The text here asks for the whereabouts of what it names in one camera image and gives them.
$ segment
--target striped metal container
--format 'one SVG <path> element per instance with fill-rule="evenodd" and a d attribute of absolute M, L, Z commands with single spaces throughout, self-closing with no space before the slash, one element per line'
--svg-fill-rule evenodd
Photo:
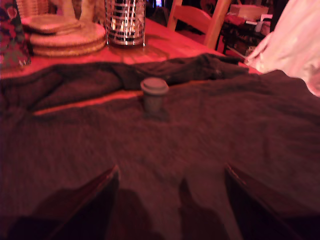
<path fill-rule="evenodd" d="M 146 0 L 105 0 L 107 44 L 145 46 Z"/>

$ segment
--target table surface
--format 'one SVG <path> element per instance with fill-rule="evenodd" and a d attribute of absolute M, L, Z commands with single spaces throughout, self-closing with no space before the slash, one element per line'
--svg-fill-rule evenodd
<path fill-rule="evenodd" d="M 126 64 L 160 62 L 174 58 L 194 57 L 203 53 L 211 53 L 222 56 L 221 53 L 210 49 L 198 42 L 193 41 L 177 32 L 168 29 L 150 19 L 146 19 L 145 25 L 145 47 L 120 48 L 106 46 L 102 50 L 88 55 L 75 57 L 45 57 L 32 56 L 31 64 L 15 71 L 2 71 L 1 78 L 12 78 L 26 76 L 41 69 L 56 64 L 84 64 L 92 62 L 117 62 Z M 250 73 L 259 73 L 254 68 L 249 69 Z M 56 111 L 61 108 L 82 107 L 86 105 L 103 103 L 117 98 L 130 98 L 140 95 L 139 91 L 119 91 L 99 99 L 85 102 L 77 102 L 65 106 L 46 109 L 38 114 Z"/>

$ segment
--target white cloth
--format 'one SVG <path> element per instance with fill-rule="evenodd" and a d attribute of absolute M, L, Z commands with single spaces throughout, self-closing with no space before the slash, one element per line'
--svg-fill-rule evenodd
<path fill-rule="evenodd" d="M 320 0 L 290 0 L 273 32 L 246 58 L 261 73 L 282 70 L 320 96 Z"/>

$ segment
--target floral pattern fabric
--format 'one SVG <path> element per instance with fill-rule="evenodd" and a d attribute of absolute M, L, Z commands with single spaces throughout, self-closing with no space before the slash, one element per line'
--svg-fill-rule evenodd
<path fill-rule="evenodd" d="M 0 0 L 0 69 L 29 63 L 29 51 L 16 0 Z"/>

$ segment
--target chair back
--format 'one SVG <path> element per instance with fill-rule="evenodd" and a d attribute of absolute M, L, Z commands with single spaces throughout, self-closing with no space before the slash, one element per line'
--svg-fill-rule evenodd
<path fill-rule="evenodd" d="M 218 0 L 212 17 L 196 7 L 182 6 L 182 1 L 173 1 L 167 27 L 175 31 L 177 21 L 181 20 L 203 32 L 205 34 L 204 45 L 212 49 L 215 48 L 232 0 Z"/>

